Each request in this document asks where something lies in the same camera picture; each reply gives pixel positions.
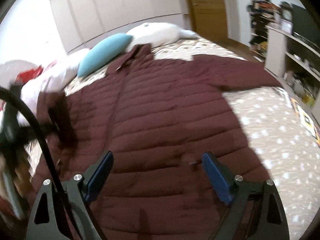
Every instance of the television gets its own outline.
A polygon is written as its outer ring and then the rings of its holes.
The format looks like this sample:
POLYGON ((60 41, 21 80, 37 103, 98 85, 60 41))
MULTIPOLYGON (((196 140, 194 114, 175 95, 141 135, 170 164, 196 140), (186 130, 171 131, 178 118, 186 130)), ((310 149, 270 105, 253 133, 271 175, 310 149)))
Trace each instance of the television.
POLYGON ((298 5, 292 5, 292 35, 298 39, 304 40, 305 43, 319 50, 320 48, 320 29, 316 25, 314 19, 305 8, 298 5))

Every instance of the patterned bed sheet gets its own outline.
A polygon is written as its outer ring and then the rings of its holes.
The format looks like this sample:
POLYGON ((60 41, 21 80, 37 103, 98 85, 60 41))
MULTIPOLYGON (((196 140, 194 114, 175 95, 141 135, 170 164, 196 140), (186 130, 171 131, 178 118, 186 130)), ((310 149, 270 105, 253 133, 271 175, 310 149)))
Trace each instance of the patterned bed sheet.
MULTIPOLYGON (((193 55, 209 54, 245 60, 204 38, 179 40, 154 48, 155 59, 192 60, 193 55)), ((65 88, 71 95, 105 76, 108 65, 86 78, 74 78, 65 88)), ((249 146, 268 169, 283 202, 290 239, 305 232, 320 206, 319 132, 299 104, 280 88, 224 93, 238 116, 249 146)), ((41 149, 37 141, 26 147, 31 174, 39 163, 41 149)))

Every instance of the wooden floor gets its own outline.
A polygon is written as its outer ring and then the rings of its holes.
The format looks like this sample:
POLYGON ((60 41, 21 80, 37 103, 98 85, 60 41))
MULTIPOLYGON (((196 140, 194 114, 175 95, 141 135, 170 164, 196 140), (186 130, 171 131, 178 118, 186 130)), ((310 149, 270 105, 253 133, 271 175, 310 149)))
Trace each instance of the wooden floor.
POLYGON ((255 53, 250 50, 249 46, 246 46, 238 41, 227 39, 225 41, 213 41, 214 43, 231 50, 232 52, 236 53, 240 57, 243 57, 244 59, 252 62, 260 62, 257 59, 255 59, 253 56, 255 56, 255 53))

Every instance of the metal screw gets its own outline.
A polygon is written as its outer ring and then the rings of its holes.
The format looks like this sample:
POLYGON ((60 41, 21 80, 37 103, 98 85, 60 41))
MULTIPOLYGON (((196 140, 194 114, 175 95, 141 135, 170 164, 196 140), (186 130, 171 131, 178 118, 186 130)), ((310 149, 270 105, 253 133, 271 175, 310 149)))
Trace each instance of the metal screw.
POLYGON ((273 180, 271 179, 267 179, 266 183, 269 185, 269 186, 272 186, 274 184, 273 180))
POLYGON ((235 180, 236 181, 243 181, 243 177, 241 175, 236 175, 235 180))
POLYGON ((49 179, 46 179, 44 182, 43 182, 43 185, 45 186, 48 186, 50 184, 51 180, 49 179))
POLYGON ((74 175, 73 177, 74 180, 81 180, 81 178, 82 178, 81 174, 74 175))

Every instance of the teal pillow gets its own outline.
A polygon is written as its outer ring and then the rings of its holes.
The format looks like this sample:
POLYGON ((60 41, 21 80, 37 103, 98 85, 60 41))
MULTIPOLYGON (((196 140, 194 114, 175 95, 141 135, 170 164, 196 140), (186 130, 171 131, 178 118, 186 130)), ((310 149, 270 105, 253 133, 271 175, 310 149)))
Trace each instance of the teal pillow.
POLYGON ((94 46, 79 64, 77 76, 84 77, 103 67, 131 42, 132 35, 117 33, 94 46))

